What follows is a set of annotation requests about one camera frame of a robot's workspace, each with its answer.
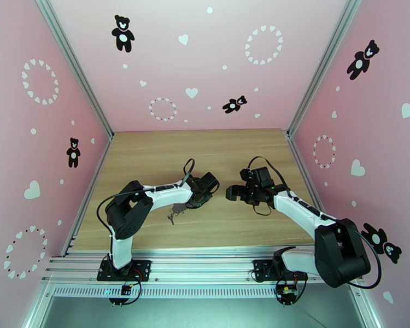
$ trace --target black mounting plate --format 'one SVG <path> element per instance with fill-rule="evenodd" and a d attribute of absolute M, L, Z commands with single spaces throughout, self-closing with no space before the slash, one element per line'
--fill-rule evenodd
<path fill-rule="evenodd" d="M 127 278 L 125 278 L 124 276 L 113 274 L 111 269 L 112 262 L 105 258 L 100 264 L 97 280 L 100 282 L 136 282 L 137 280 L 147 282 L 149 280 L 151 264 L 152 261 L 150 260 L 133 260 L 131 270 L 129 271 L 133 271 L 134 274 L 129 274 Z"/>
<path fill-rule="evenodd" d="M 254 260 L 254 274 L 257 282 L 277 281 L 275 270 L 273 268 L 272 260 Z M 282 272 L 280 280 L 295 280 L 295 274 L 298 280 L 308 280 L 308 276 L 303 272 Z"/>

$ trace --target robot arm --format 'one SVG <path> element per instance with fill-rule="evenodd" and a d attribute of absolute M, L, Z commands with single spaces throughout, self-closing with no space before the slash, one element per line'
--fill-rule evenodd
<path fill-rule="evenodd" d="M 151 211 L 177 203 L 185 204 L 185 209 L 199 208 L 212 197 L 216 186 L 219 182 L 211 172 L 202 178 L 188 173 L 183 180 L 159 186 L 141 185 L 137 180 L 127 184 L 105 208 L 112 235 L 110 259 L 118 275 L 128 274 L 132 237 Z"/>
<path fill-rule="evenodd" d="M 227 188 L 228 200 L 236 201 L 240 197 L 241 201 L 254 207 L 266 202 L 271 209 L 291 218 L 314 239 L 314 252 L 295 247 L 276 251 L 273 262 L 277 276 L 288 271 L 311 273 L 336 288 L 370 271 L 369 260 L 352 221 L 335 219 L 310 206 L 298 198 L 285 182 L 275 185 L 267 167 L 243 169 L 240 175 L 246 185 Z"/>

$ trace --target wooden table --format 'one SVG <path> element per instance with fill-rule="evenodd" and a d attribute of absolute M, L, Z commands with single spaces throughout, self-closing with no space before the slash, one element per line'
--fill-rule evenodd
<path fill-rule="evenodd" d="M 151 212 L 133 239 L 133 247 L 191 248 L 244 245 L 312 244 L 313 240 L 287 216 L 273 211 L 259 216 L 244 202 L 228 201 L 225 190 L 244 184 L 239 172 L 254 156 L 263 156 L 282 173 L 296 194 L 311 203 L 290 148 L 279 129 L 116 133 L 97 179 L 73 251 L 109 250 L 109 233 L 96 217 L 98 204 L 132 180 L 161 185 L 182 179 L 182 167 L 193 157 L 195 177 L 211 171 L 220 189 L 203 207 L 167 219 L 171 207 Z M 266 166 L 256 160 L 253 168 Z M 271 177 L 279 178 L 269 168 Z M 106 220 L 104 207 L 102 218 Z M 265 203 L 257 211 L 267 213 Z"/>

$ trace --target gray floor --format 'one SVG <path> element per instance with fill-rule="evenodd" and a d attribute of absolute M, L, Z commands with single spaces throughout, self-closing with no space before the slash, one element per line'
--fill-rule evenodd
<path fill-rule="evenodd" d="M 141 299 L 112 308 L 108 299 L 56 297 L 44 320 L 55 327 L 363 327 L 347 286 L 309 284 L 293 308 L 275 299 Z"/>

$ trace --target pink wall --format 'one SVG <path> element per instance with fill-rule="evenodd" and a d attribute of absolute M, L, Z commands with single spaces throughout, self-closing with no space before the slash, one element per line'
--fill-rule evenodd
<path fill-rule="evenodd" d="M 159 131 L 286 128 L 346 0 L 51 2 L 113 130 Z M 130 19 L 131 52 L 115 15 Z"/>
<path fill-rule="evenodd" d="M 0 0 L 0 327 L 21 326 L 106 143 L 36 2 Z"/>
<path fill-rule="evenodd" d="M 350 80 L 348 66 L 372 39 L 379 53 Z M 296 143 L 326 210 L 363 231 L 382 228 L 402 249 L 397 264 L 381 249 L 383 279 L 371 295 L 386 327 L 410 327 L 410 0 L 363 0 Z"/>

